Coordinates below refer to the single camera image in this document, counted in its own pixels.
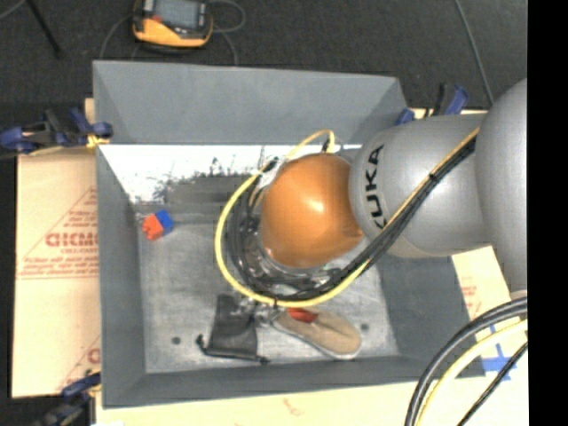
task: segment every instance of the yellow cable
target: yellow cable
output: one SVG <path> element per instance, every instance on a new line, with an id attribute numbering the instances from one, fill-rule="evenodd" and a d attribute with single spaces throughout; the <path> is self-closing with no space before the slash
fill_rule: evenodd
<path id="1" fill-rule="evenodd" d="M 384 226 L 383 228 L 383 232 L 384 229 L 386 229 L 386 227 L 389 225 L 389 223 L 391 223 L 392 221 L 394 221 L 397 216 L 402 213 L 402 210 L 404 210 L 406 208 L 406 205 L 408 205 L 408 203 L 418 194 L 418 191 L 426 184 L 426 182 L 428 182 L 430 180 L 430 176 L 436 176 L 436 174 L 442 169 L 442 167 L 444 166 L 444 164 L 452 157 L 454 156 L 457 152 L 459 152 L 462 148 L 464 148 L 469 142 L 471 142 L 471 140 L 479 133 L 479 128 L 475 128 L 470 134 L 468 134 L 457 146 L 454 147 L 454 149 L 447 154 L 447 156 L 440 161 L 436 167 L 434 169 L 432 169 L 430 171 L 430 174 L 427 175 L 426 177 L 424 177 L 424 179 L 422 180 L 422 182 L 411 192 L 411 194 L 406 198 L 406 200 L 402 203 L 402 205 L 400 207 L 398 207 L 397 211 L 395 211 L 394 215 L 392 215 L 389 219 L 389 222 Z"/>
<path id="2" fill-rule="evenodd" d="M 519 331 L 525 331 L 528 328 L 528 320 L 522 320 L 520 322 L 509 325 L 508 327 L 502 328 L 495 333 L 489 335 L 488 337 L 482 339 L 478 343 L 474 344 L 470 349 L 465 351 L 442 375 L 438 383 L 434 386 L 430 394 L 424 400 L 422 409 L 418 414 L 416 420 L 416 426 L 422 424 L 422 420 L 432 405 L 434 398 L 440 393 L 441 388 L 448 385 L 463 369 L 471 363 L 475 358 L 481 355 L 486 349 L 493 347 L 503 338 L 517 333 Z"/>
<path id="3" fill-rule="evenodd" d="M 302 147 L 306 146 L 307 144 L 312 142 L 315 138 L 318 138 L 323 134 L 328 134 L 329 137 L 327 153 L 333 153 L 333 150 L 335 148 L 335 134 L 331 130 L 321 130 L 315 132 L 308 138 L 305 138 L 298 145 L 296 145 L 286 155 L 286 158 L 287 159 L 292 158 L 295 154 L 297 154 L 297 152 Z M 322 294 L 321 296 L 318 296 L 310 300 L 281 300 L 281 301 L 275 300 L 274 298 L 271 298 L 269 296 L 258 294 L 257 292 L 243 286 L 231 275 L 231 272 L 229 272 L 229 269 L 225 264 L 225 260 L 223 259 L 223 247 L 222 247 L 223 229 L 225 228 L 225 222 L 229 214 L 231 213 L 231 210 L 233 209 L 233 206 L 236 203 L 236 201 L 239 200 L 242 194 L 247 189 L 249 189 L 249 187 L 252 186 L 252 184 L 256 181 L 258 176 L 262 174 L 262 172 L 266 169 L 266 167 L 267 165 L 264 165 L 256 174 L 247 178 L 247 180 L 245 180 L 245 182 L 241 186 L 239 186 L 239 188 L 234 192 L 234 194 L 231 196 L 229 201 L 223 207 L 223 211 L 221 212 L 221 217 L 219 218 L 219 221 L 217 223 L 217 229 L 215 232 L 215 257 L 217 260 L 217 265 L 219 266 L 219 269 L 223 274 L 223 277 L 235 290 L 237 290 L 239 293 L 243 294 L 244 296 L 248 296 L 260 303 L 278 304 L 280 306 L 287 308 L 292 308 L 292 307 L 301 308 L 301 307 L 314 306 L 316 304 L 321 304 L 323 302 L 326 302 L 327 300 L 339 294 L 341 291 L 345 290 L 363 272 L 363 270 L 366 268 L 367 264 L 369 263 L 369 260 L 367 260 L 364 264 L 361 264 L 361 266 L 357 270 L 355 270 L 350 276 L 348 276 L 343 282 L 341 282 L 335 288 L 332 288 L 325 294 Z"/>
<path id="4" fill-rule="evenodd" d="M 462 140 L 453 150 L 450 152 L 446 158 L 444 158 L 438 165 L 430 172 L 428 176 L 424 178 L 424 180 L 412 191 L 412 193 L 408 196 L 405 202 L 397 209 L 394 213 L 392 218 L 389 222 L 384 226 L 383 231 L 389 227 L 389 225 L 394 221 L 394 219 L 402 212 L 402 210 L 406 207 L 406 205 L 418 194 L 418 191 L 422 188 L 422 186 L 430 179 L 430 175 L 436 175 L 444 163 L 454 156 L 454 154 L 461 150 L 466 144 L 468 144 L 479 132 L 479 128 L 473 130 L 464 140 Z M 323 134 L 328 134 L 329 144 L 327 147 L 327 153 L 332 153 L 335 148 L 335 134 L 331 130 L 320 130 L 318 132 L 313 133 L 308 138 L 305 138 L 302 142 L 300 142 L 297 146 L 295 146 L 287 155 L 286 158 L 290 159 L 294 156 L 302 147 L 306 146 L 310 142 L 312 142 L 315 138 L 322 136 Z M 347 276 L 343 281 L 341 281 L 337 286 L 330 289 L 325 294 L 317 296 L 316 298 L 312 298 L 309 300 L 275 300 L 269 296 L 264 296 L 258 294 L 257 292 L 250 290 L 249 288 L 243 286 L 240 282 L 238 282 L 229 272 L 225 264 L 225 260 L 223 259 L 223 252 L 222 252 L 222 239 L 223 239 L 223 229 L 225 227 L 226 219 L 228 218 L 231 210 L 233 209 L 234 204 L 239 197 L 255 182 L 255 180 L 262 174 L 262 172 L 266 169 L 268 164 L 265 164 L 256 174 L 252 177 L 248 178 L 238 189 L 235 191 L 233 196 L 229 199 L 229 201 L 225 204 L 223 211 L 221 212 L 221 217 L 217 223 L 217 230 L 215 232 L 215 257 L 217 259 L 217 265 L 219 266 L 219 270 L 223 274 L 223 277 L 233 286 L 235 290 L 239 293 L 243 294 L 244 296 L 248 296 L 260 303 L 266 304 L 276 304 L 278 303 L 280 306 L 286 308 L 305 308 L 309 306 L 315 306 L 316 304 L 322 304 L 327 300 L 330 300 L 334 296 L 343 292 L 346 288 L 352 284 L 358 276 L 365 271 L 368 264 L 371 262 L 371 259 L 367 259 L 363 262 L 354 272 L 352 272 L 349 276 Z"/>

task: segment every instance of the cardboard sheet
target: cardboard sheet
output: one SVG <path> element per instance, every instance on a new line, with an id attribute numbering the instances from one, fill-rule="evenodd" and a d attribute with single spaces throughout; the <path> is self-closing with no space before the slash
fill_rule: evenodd
<path id="1" fill-rule="evenodd" d="M 12 395 L 56 394 L 100 368 L 94 155 L 18 162 Z"/>

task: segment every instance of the blue block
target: blue block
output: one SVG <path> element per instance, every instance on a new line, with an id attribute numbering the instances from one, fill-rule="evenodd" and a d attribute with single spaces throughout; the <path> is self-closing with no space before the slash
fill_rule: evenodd
<path id="1" fill-rule="evenodd" d="M 160 211 L 156 211 L 155 215 L 163 227 L 163 234 L 167 235 L 170 233 L 174 228 L 174 222 L 171 219 L 170 214 L 165 209 L 161 209 Z"/>

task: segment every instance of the orange device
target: orange device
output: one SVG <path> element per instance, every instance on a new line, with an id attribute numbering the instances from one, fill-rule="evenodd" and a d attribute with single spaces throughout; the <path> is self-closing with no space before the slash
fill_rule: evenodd
<path id="1" fill-rule="evenodd" d="M 136 0 L 132 30 L 144 43 L 191 49 L 209 40 L 213 18 L 205 0 Z"/>

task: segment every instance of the blue clamp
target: blue clamp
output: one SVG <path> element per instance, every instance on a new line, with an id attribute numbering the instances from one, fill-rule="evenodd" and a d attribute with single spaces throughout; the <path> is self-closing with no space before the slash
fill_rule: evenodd
<path id="1" fill-rule="evenodd" d="M 100 385 L 100 383 L 100 373 L 87 375 L 83 379 L 71 383 L 61 392 L 63 403 L 45 414 L 40 422 L 34 422 L 34 425 L 67 426 L 71 424 L 83 413 L 85 405 L 92 400 L 87 390 Z"/>
<path id="2" fill-rule="evenodd" d="M 109 123 L 90 124 L 77 107 L 70 109 L 66 118 L 46 109 L 38 122 L 0 132 L 0 146 L 16 154 L 30 154 L 51 146 L 86 146 L 90 135 L 110 139 L 113 133 Z"/>
<path id="3" fill-rule="evenodd" d="M 469 101 L 469 94 L 460 85 L 454 85 L 454 97 L 447 105 L 444 115 L 458 115 Z"/>
<path id="4" fill-rule="evenodd" d="M 398 116 L 397 120 L 394 122 L 394 125 L 399 126 L 400 124 L 411 122 L 413 119 L 414 119 L 414 112 L 410 110 L 408 107 L 405 107 Z"/>

